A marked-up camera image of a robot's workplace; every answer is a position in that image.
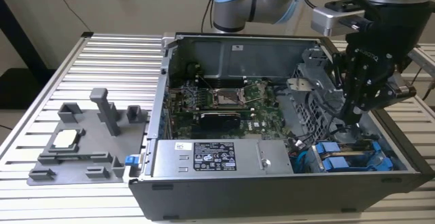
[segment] table surface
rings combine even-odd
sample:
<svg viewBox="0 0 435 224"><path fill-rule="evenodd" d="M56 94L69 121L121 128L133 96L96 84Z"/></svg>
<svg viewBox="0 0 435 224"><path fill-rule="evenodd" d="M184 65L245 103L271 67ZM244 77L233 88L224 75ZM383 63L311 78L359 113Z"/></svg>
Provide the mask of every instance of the table surface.
<svg viewBox="0 0 435 224"><path fill-rule="evenodd" d="M64 102L96 109L93 87L122 109L150 111L160 72L161 36L94 34L81 38L0 146L0 220L10 223L152 223L142 216L125 183L28 186L25 179L54 130ZM335 42L344 49L344 42ZM435 56L435 45L423 45ZM387 109L405 136L435 169L435 114L416 97ZM146 130L142 143L146 143ZM197 220L197 223L435 223L435 181L397 193L364 213Z"/></svg>

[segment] power supply label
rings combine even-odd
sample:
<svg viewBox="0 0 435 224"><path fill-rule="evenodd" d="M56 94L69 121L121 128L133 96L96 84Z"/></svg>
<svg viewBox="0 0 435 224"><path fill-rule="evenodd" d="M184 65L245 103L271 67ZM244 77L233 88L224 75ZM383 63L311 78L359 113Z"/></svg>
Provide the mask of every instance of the power supply label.
<svg viewBox="0 0 435 224"><path fill-rule="evenodd" d="M193 169L196 171L236 171L233 143L194 143Z"/></svg>

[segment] wall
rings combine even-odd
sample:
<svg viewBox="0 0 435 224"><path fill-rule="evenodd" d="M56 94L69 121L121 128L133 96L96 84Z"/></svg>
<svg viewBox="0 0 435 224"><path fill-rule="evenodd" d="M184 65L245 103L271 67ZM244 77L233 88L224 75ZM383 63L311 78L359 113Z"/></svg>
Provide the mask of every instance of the wall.
<svg viewBox="0 0 435 224"><path fill-rule="evenodd" d="M25 68L21 57L0 31L0 76L9 68Z"/></svg>
<svg viewBox="0 0 435 224"><path fill-rule="evenodd" d="M86 29L61 0L5 0L44 61L57 67ZM93 32L198 32L206 0L66 0ZM284 25L248 24L253 34L283 34Z"/></svg>

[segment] black stand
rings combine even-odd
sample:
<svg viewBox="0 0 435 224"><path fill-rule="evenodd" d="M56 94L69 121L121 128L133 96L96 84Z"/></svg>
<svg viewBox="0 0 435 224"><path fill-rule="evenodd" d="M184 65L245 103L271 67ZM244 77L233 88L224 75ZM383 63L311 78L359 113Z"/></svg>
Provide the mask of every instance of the black stand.
<svg viewBox="0 0 435 224"><path fill-rule="evenodd" d="M28 67L12 68L0 77L0 109L26 109L53 70L46 68L4 0L0 0L0 16L1 31Z"/></svg>

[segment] sticker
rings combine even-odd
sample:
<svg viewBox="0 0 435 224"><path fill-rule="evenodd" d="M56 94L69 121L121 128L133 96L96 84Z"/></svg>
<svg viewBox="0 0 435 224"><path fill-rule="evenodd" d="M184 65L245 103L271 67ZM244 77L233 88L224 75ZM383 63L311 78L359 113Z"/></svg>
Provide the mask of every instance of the sticker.
<svg viewBox="0 0 435 224"><path fill-rule="evenodd" d="M232 45L232 51L243 51L243 45Z"/></svg>
<svg viewBox="0 0 435 224"><path fill-rule="evenodd" d="M196 171L236 171L233 143L193 143Z"/></svg>
<svg viewBox="0 0 435 224"><path fill-rule="evenodd" d="M174 143L174 150L192 150L192 143Z"/></svg>

